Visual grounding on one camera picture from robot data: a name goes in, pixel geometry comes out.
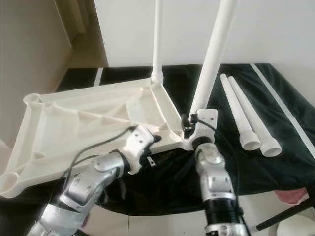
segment white wall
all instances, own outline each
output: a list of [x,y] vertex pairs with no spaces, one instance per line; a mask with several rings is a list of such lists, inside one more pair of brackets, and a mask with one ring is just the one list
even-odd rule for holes
[[[202,63],[220,1],[163,2],[164,64]],[[95,5],[109,66],[150,65],[154,0],[95,0]],[[298,81],[305,73],[295,68],[315,69],[314,12],[314,0],[239,0],[223,62],[273,63],[309,94],[306,82],[313,79]],[[315,105],[315,95],[305,96]]]
[[0,137],[14,144],[29,93],[52,92],[71,51],[53,0],[0,2]]

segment tube end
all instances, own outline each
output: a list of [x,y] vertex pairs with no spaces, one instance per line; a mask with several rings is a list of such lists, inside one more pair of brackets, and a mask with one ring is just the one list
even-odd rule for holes
[[260,150],[265,157],[278,156],[282,152],[280,144],[272,137],[261,144]]
[[242,132],[240,134],[240,143],[244,150],[252,151],[260,147],[260,140],[256,133],[252,131]]

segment white pipe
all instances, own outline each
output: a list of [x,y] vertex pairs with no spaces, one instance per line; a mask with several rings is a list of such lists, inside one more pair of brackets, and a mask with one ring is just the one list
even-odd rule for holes
[[268,129],[260,119],[259,115],[255,111],[254,107],[251,105],[250,101],[247,99],[235,79],[230,76],[228,77],[228,80],[238,98],[238,101],[243,108],[243,111],[245,112],[247,119],[251,124],[252,129],[256,132],[261,141],[261,153],[266,157],[279,155],[282,152],[282,149],[278,141],[270,135]]
[[240,133],[240,143],[242,148],[247,151],[256,150],[260,146],[258,136],[252,131],[251,125],[248,122],[244,111],[238,102],[229,81],[227,80],[226,75],[221,74],[220,79],[226,98],[232,110],[238,132]]
[[215,82],[224,46],[235,15],[237,0],[221,0],[217,18],[211,34],[207,54],[203,62],[190,114],[206,108]]
[[153,41],[153,68],[151,79],[154,82],[163,83],[161,63],[161,28],[162,28],[162,0],[156,0],[154,18],[154,41]]

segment black cloth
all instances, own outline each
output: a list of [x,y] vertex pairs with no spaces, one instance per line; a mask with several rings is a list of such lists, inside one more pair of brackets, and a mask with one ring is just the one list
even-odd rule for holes
[[[315,109],[269,64],[257,64],[278,95],[315,144]],[[101,85],[148,78],[150,67],[105,68]],[[164,87],[180,114],[188,114],[200,74],[200,65],[164,66]],[[70,71],[58,91],[93,86],[97,70],[85,76]],[[217,76],[208,104],[219,111],[218,130],[228,136],[240,162],[240,194],[271,190],[292,190],[315,184],[315,161],[296,130],[282,112],[268,89],[249,64],[222,64],[219,73],[232,75],[255,107],[270,133],[279,141],[282,153],[263,157],[259,150],[244,151],[221,82]],[[226,143],[216,134],[217,146],[226,157],[226,168],[235,183],[235,159]],[[152,155],[157,166],[144,165],[140,173],[124,176],[107,189],[98,204],[129,215],[164,215],[202,209],[199,179],[193,153],[181,149]],[[48,202],[55,181],[27,188],[12,200],[0,198],[0,235],[23,235]],[[126,194],[121,196],[125,186]]]

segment black cylinder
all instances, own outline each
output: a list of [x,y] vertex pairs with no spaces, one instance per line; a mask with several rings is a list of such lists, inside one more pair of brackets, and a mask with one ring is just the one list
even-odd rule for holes
[[233,199],[208,199],[204,201],[208,225],[219,223],[240,223],[239,211]]

